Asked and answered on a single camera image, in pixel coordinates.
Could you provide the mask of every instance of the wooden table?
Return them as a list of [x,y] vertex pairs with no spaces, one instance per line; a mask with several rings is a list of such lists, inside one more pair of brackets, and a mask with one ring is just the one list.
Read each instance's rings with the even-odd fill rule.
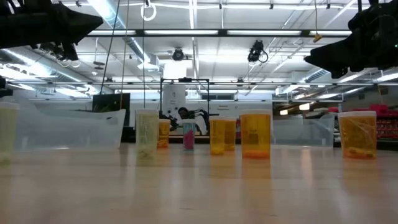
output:
[[343,160],[341,151],[278,147],[271,161],[208,145],[158,151],[15,153],[0,168],[0,223],[397,223],[398,154]]

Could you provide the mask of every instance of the translucent cup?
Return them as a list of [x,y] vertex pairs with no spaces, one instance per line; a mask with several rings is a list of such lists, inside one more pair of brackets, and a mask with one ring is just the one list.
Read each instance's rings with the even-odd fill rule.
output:
[[157,141],[158,149],[169,148],[170,120],[159,119],[159,140]]
[[222,155],[225,150],[225,119],[224,116],[210,117],[210,153]]
[[338,114],[343,157],[376,158],[376,112],[352,111]]
[[0,102],[0,165],[11,163],[19,105]]
[[159,138],[159,112],[136,110],[136,146],[138,159],[153,159]]
[[184,150],[191,151],[195,146],[196,124],[195,119],[182,120]]
[[235,150],[236,118],[225,118],[225,151]]
[[271,154],[271,110],[241,113],[242,157],[269,159]]

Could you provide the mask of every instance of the table surface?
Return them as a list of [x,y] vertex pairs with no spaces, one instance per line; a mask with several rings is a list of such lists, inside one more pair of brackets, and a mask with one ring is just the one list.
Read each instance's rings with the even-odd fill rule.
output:
[[397,223],[398,153],[279,146],[271,161],[181,145],[14,154],[0,167],[0,223]]

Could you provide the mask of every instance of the ceiling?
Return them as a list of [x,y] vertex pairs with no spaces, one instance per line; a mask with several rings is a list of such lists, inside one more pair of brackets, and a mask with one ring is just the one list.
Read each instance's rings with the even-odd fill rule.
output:
[[[79,1],[78,7],[73,1],[62,1],[71,10],[101,16],[90,1]],[[190,1],[197,4],[196,10],[190,10]],[[157,14],[151,21],[144,21],[141,16],[143,1],[115,0],[113,4],[119,7],[119,17],[128,21],[128,29],[341,29],[348,30],[348,21],[357,13],[356,1],[353,0],[317,0],[317,13],[313,0],[151,0],[156,6]],[[152,9],[146,9],[146,16],[151,16]],[[106,22],[98,29],[111,29]],[[272,37],[135,37],[138,45],[145,53],[156,55],[160,66],[172,63],[170,53],[176,47],[183,49],[187,55],[198,60],[197,72],[193,69],[192,60],[185,60],[187,76],[208,78],[214,82],[231,82],[243,78],[245,82],[299,82],[316,71],[313,65],[303,61],[311,49],[334,43],[340,38],[323,38],[316,44],[312,38],[272,38]],[[262,40],[269,54],[267,63],[250,66],[247,61],[248,52],[256,40]],[[38,58],[40,51],[32,54],[28,47],[18,48],[22,55]],[[114,81],[146,82],[159,81],[161,72],[138,68],[141,62],[135,53],[126,47],[121,37],[86,37],[77,46],[80,62],[64,63],[60,67],[56,60],[45,54],[37,60],[46,66],[51,65],[55,70],[62,70],[63,74],[72,73],[83,81],[101,82],[104,70],[96,70],[94,61],[107,63],[106,78]],[[335,82],[330,76],[321,79],[322,82]],[[159,85],[147,85],[156,89]],[[109,91],[120,89],[121,86],[111,86]],[[143,85],[126,85],[129,89],[142,89]],[[258,86],[257,90],[275,90],[277,86]]]

